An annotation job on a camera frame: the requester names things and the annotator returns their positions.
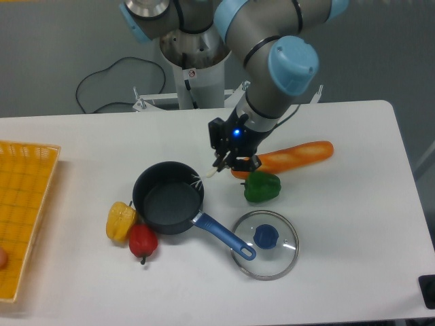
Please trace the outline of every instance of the yellow basket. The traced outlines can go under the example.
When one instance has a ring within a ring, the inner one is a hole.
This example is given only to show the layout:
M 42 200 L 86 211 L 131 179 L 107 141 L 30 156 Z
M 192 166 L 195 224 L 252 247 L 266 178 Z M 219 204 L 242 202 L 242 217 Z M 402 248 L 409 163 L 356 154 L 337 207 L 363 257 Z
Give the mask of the yellow basket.
M 0 141 L 0 302 L 15 302 L 60 147 Z

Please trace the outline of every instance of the blue pan handle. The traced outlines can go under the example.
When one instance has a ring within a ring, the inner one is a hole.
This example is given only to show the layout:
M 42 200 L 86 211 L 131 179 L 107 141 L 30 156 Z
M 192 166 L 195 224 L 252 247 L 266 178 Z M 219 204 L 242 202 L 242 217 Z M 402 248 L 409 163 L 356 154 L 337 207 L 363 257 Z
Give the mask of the blue pan handle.
M 243 241 L 230 230 L 225 228 L 210 215 L 199 212 L 198 215 L 192 220 L 192 223 L 198 228 L 201 228 L 213 234 L 216 238 L 221 240 L 223 243 L 225 243 L 233 251 L 238 253 L 246 260 L 253 260 L 256 257 L 257 253 L 254 248 L 248 246 L 245 241 Z M 251 253 L 251 255 L 244 253 L 242 250 Z

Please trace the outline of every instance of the floor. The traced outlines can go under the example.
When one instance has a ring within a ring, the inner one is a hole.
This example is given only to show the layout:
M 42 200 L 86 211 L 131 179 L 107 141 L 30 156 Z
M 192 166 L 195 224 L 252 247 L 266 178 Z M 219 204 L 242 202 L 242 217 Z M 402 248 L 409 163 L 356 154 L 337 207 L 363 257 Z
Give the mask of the floor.
M 174 92 L 170 66 L 158 44 L 136 43 L 118 4 L 119 0 L 0 3 L 0 117 L 81 114 L 75 101 L 77 85 L 124 56 L 162 65 L 168 76 L 163 92 Z M 301 33 L 317 50 L 320 70 L 298 101 L 309 102 L 320 84 L 323 102 L 389 101 L 414 168 L 435 141 L 434 17 L 435 0 L 351 1 L 344 15 Z M 226 88 L 236 88 L 246 79 L 241 65 L 230 58 Z M 133 86 L 140 94 L 154 94 L 161 83 L 154 66 L 124 62 L 84 83 L 79 97 L 91 112 L 108 102 L 133 102 Z M 416 185 L 435 244 L 435 166 Z

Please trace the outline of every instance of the frying pan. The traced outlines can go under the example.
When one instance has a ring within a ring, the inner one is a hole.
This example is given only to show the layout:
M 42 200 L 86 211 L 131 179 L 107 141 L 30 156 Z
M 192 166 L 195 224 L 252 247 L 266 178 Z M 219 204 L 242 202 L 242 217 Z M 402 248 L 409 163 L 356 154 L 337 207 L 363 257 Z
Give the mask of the frying pan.
M 204 187 L 198 173 L 180 162 L 157 163 L 142 172 L 133 188 L 137 212 L 161 234 L 179 234 L 192 226 L 204 229 L 246 260 L 256 252 L 214 218 L 202 212 Z

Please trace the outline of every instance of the green bell pepper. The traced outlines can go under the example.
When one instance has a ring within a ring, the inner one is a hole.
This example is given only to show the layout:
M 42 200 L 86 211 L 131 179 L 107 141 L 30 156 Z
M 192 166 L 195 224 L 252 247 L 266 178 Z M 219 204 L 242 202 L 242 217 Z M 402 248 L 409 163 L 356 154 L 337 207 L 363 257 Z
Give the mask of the green bell pepper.
M 281 181 L 276 175 L 254 171 L 242 185 L 245 186 L 245 198 L 248 202 L 265 202 L 279 195 Z

